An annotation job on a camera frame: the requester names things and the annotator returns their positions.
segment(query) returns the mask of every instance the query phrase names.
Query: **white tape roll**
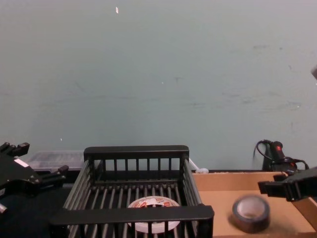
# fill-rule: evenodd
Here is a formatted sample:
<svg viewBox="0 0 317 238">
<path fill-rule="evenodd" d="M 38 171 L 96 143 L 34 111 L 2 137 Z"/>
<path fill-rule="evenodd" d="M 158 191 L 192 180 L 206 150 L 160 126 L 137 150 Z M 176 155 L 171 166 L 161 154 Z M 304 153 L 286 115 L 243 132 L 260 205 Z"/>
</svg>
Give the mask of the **white tape roll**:
<svg viewBox="0 0 317 238">
<path fill-rule="evenodd" d="M 129 208 L 142 208 L 147 206 L 165 206 L 165 207 L 171 207 L 171 206 L 179 206 L 177 202 L 174 200 L 168 198 L 168 197 L 160 197 L 160 196 L 149 196 L 149 197 L 143 197 L 140 199 L 135 200 L 129 205 Z M 173 221 L 168 222 L 168 230 L 174 229 L 179 224 L 179 221 Z M 138 232 L 148 233 L 148 224 L 143 222 L 137 222 L 135 224 L 135 230 Z M 152 223 L 152 233 L 158 234 L 164 232 L 164 222 L 160 223 Z"/>
</svg>

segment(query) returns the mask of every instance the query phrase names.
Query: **white label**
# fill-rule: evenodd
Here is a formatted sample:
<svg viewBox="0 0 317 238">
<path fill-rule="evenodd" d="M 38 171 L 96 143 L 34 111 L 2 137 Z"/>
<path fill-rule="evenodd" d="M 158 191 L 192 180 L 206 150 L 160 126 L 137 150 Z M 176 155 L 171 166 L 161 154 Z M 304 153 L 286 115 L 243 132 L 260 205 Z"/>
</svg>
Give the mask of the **white label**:
<svg viewBox="0 0 317 238">
<path fill-rule="evenodd" d="M 4 195 L 5 193 L 5 188 L 0 190 L 0 196 Z"/>
<path fill-rule="evenodd" d="M 23 161 L 20 160 L 20 159 L 16 159 L 16 160 L 14 160 L 14 161 L 17 162 L 19 165 L 22 165 L 22 166 L 25 167 L 25 168 L 29 166 L 27 163 L 23 162 Z"/>
</svg>

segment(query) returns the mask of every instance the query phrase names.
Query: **light blue wall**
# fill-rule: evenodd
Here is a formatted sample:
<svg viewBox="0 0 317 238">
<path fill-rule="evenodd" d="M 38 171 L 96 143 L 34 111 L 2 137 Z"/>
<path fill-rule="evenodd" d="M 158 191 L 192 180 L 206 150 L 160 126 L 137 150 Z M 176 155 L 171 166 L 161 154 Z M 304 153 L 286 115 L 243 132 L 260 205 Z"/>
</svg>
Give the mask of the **light blue wall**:
<svg viewBox="0 0 317 238">
<path fill-rule="evenodd" d="M 316 166 L 316 27 L 315 0 L 0 0 L 0 141 L 250 169 L 266 138 Z"/>
</svg>

